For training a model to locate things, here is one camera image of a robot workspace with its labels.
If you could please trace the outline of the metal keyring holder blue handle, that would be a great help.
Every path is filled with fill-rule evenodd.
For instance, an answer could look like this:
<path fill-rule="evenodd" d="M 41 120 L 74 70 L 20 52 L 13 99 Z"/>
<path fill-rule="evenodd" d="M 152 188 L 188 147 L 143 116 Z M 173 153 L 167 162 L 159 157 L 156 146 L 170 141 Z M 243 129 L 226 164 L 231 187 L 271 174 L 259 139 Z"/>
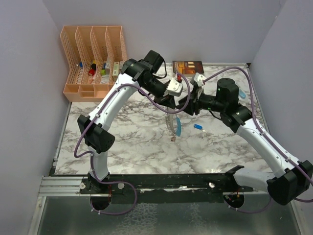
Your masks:
<path fill-rule="evenodd" d="M 173 137 L 181 136 L 181 122 L 177 114 L 166 113 L 166 126 Z"/>

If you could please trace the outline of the blue key tag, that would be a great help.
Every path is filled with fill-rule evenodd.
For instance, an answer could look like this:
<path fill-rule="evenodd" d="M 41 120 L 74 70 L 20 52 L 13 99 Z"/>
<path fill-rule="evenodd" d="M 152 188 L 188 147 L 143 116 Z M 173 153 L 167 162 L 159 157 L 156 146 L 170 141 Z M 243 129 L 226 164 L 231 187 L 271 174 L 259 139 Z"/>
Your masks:
<path fill-rule="evenodd" d="M 197 130 L 199 130 L 199 131 L 201 131 L 201 132 L 206 132 L 205 130 L 204 130 L 204 128 L 201 126 L 201 125 L 198 125 L 198 124 L 194 124 L 194 126 L 193 126 L 195 129 L 197 129 Z"/>

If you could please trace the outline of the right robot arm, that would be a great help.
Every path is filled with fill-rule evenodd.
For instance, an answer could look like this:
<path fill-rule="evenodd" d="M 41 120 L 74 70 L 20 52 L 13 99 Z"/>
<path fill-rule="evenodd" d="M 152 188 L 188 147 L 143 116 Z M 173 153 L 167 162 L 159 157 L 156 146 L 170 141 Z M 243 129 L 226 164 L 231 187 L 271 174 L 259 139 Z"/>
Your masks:
<path fill-rule="evenodd" d="M 223 124 L 245 139 L 271 168 L 271 173 L 243 166 L 232 168 L 224 180 L 229 191 L 247 186 L 267 192 L 276 203 L 286 205 L 309 188 L 313 165 L 309 161 L 301 162 L 291 154 L 283 156 L 286 150 L 259 121 L 254 121 L 251 110 L 239 103 L 239 87 L 233 79 L 219 79 L 215 96 L 204 94 L 194 82 L 191 96 L 180 99 L 177 108 L 183 108 L 191 116 L 198 115 L 201 110 L 218 112 Z"/>

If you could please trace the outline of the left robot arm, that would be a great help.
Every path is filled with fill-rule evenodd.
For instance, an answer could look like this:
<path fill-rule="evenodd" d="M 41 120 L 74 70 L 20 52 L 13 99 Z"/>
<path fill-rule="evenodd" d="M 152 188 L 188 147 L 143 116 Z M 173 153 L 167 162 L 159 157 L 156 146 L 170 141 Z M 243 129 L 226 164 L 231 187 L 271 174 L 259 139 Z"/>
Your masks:
<path fill-rule="evenodd" d="M 153 95 L 156 104 L 174 110 L 174 97 L 166 93 L 168 83 L 162 83 L 156 76 L 164 62 L 163 57 L 153 50 L 139 61 L 125 61 L 114 86 L 101 103 L 88 116 L 78 117 L 82 134 L 80 140 L 85 141 L 89 148 L 88 153 L 91 154 L 89 173 L 93 177 L 91 187 L 95 192 L 103 193 L 108 187 L 105 179 L 109 175 L 108 150 L 115 141 L 115 137 L 108 130 L 117 113 L 137 89 L 141 88 Z"/>

